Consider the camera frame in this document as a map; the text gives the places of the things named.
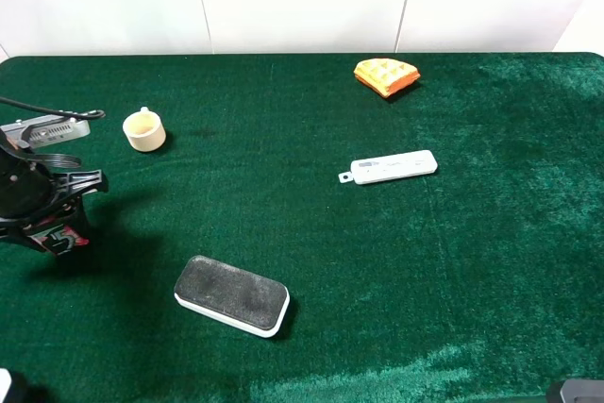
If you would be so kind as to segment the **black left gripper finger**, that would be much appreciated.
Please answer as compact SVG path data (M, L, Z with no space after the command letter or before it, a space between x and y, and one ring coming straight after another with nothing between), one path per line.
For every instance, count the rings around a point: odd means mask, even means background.
M1 218L1 242L17 244L31 250L43 253L45 248L31 238L31 229L37 225L42 218L40 216L26 216L21 218Z
M102 170L54 173L53 221L69 227L81 241L88 240L91 226L83 197L89 193L107 193L109 180Z

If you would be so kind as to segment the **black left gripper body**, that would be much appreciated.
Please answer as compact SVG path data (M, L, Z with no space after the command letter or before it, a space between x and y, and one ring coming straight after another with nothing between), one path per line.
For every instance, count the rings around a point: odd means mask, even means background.
M58 199L55 181L39 157L1 132L1 217L27 217Z

